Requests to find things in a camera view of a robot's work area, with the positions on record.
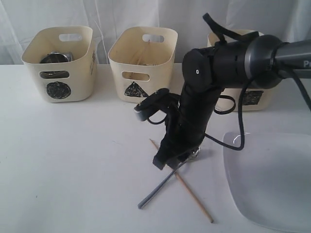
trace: white backdrop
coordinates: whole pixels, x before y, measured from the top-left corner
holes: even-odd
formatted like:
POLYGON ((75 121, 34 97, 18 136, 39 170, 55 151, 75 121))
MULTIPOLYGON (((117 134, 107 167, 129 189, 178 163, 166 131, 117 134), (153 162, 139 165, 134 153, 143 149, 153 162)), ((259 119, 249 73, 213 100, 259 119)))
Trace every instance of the white backdrop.
POLYGON ((204 47, 210 29, 206 12, 230 29, 252 29, 284 41, 311 38, 310 0, 0 0, 0 64, 22 64, 32 38, 54 26, 86 25, 94 30, 100 63, 121 33, 133 26, 178 32, 176 62, 204 47))

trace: triangle symbol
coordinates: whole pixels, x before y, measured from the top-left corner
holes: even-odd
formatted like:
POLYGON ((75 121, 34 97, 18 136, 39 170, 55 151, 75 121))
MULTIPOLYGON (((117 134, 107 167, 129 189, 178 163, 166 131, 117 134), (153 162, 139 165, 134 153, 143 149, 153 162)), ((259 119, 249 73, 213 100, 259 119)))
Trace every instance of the triangle symbol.
POLYGON ((148 94, 136 82, 132 82, 124 94, 130 97, 148 97, 148 94))

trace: plastic bin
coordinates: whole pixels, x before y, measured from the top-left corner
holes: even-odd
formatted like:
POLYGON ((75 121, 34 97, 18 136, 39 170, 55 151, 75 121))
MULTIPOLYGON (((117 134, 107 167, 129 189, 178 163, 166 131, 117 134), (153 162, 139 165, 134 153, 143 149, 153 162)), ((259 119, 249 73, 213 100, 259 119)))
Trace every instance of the plastic bin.
POLYGON ((93 30, 86 26, 54 27, 40 31, 31 41, 22 55, 22 61, 44 100, 78 101, 91 95, 96 77, 92 35, 93 30), (73 61, 40 64, 42 58, 52 51, 71 52, 73 61), (55 71, 67 72, 67 75, 58 78, 42 75, 55 71))
MULTIPOLYGON (((247 33, 253 32, 253 30, 233 30, 234 32, 244 35, 247 33)), ((207 46, 214 46, 214 44, 219 41, 218 37, 214 33, 208 34, 208 41, 207 46)), ((233 39, 225 36, 225 39, 227 42, 234 41, 233 39)), ((247 89, 242 109, 243 111, 253 111, 253 110, 262 110, 265 109, 269 103, 271 102, 271 98, 273 95, 275 88, 272 89, 247 89)), ((236 103, 238 103, 239 96, 240 96, 241 89, 233 89, 233 88, 226 88, 223 91, 223 95, 231 96, 235 99, 236 103)), ((225 111, 227 109, 230 109, 233 106, 232 101, 226 100, 226 99, 219 99, 216 104, 216 109, 220 111, 225 111)))
POLYGON ((133 27, 123 32, 108 53, 121 100, 138 103, 169 87, 177 37, 168 28, 133 27), (144 35, 162 36, 163 42, 144 41, 144 35))

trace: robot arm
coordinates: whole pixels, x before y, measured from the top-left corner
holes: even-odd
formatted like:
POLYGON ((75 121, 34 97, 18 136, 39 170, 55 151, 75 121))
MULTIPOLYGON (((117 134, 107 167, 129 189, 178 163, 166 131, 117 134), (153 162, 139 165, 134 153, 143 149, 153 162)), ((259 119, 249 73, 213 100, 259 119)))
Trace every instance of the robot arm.
MULTIPOLYGON (((181 95, 163 88, 135 107, 141 121, 149 120, 158 110, 167 114, 166 133, 153 159, 159 169, 165 165, 175 168, 200 146, 208 136, 208 120, 225 88, 242 88, 238 106, 242 119, 242 98, 247 87, 275 87, 289 76, 283 68, 301 78, 311 77, 311 40, 283 43, 272 35, 259 36, 258 32, 239 35, 218 25, 209 14, 203 18, 220 41, 214 47, 192 49, 185 55, 181 95), (224 35, 236 41, 227 43, 224 35)), ((240 130, 244 136, 243 125, 240 130)), ((241 141, 240 147, 232 148, 242 150, 241 141)))

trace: white table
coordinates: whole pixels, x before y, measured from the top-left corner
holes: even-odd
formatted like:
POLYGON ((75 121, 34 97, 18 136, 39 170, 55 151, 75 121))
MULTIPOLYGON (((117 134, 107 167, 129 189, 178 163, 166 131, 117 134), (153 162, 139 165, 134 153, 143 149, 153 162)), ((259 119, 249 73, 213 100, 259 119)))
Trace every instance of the white table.
MULTIPOLYGON (((152 164, 156 150, 149 142, 160 142, 165 131, 139 122, 135 104, 118 99, 109 65, 98 66, 94 93, 80 102, 44 102, 23 65, 0 66, 0 79, 0 232, 274 232, 237 210, 222 147, 208 139, 200 161, 180 173, 215 224, 175 177, 137 209, 170 172, 152 164)), ((176 64, 172 90, 181 86, 176 64)), ((243 115, 245 130, 310 134, 311 115, 297 87, 286 80, 278 90, 267 110, 243 115)), ((236 113, 213 114, 209 134, 222 139, 232 130, 238 130, 236 113)))

